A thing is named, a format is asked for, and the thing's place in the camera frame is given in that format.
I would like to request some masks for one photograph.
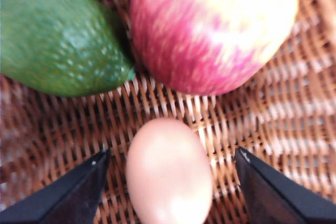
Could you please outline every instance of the apple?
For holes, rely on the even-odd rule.
[[[297,10],[298,0],[131,0],[133,42],[166,86],[223,94],[272,58]]]

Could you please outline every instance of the brown egg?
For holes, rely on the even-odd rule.
[[[212,202],[209,160],[197,135],[174,119],[155,119],[135,135],[126,180],[144,224],[200,224]]]

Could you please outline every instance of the wicker basket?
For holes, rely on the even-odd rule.
[[[131,39],[130,0],[116,8]],[[243,146],[299,184],[336,202],[336,0],[300,0],[291,35],[257,74],[221,96],[170,90],[139,67],[108,93],[59,98],[1,77],[1,205],[56,180],[104,146],[112,162],[95,223],[139,223],[125,183],[133,136],[162,116],[204,141],[214,191],[207,223],[246,223],[233,153]]]

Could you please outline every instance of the green avocado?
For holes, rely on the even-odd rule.
[[[134,78],[118,14],[97,0],[1,0],[4,75],[64,97],[97,94]]]

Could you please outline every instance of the avocado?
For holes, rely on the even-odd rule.
[[[117,13],[98,0],[1,0],[1,73],[63,97],[134,78]]]

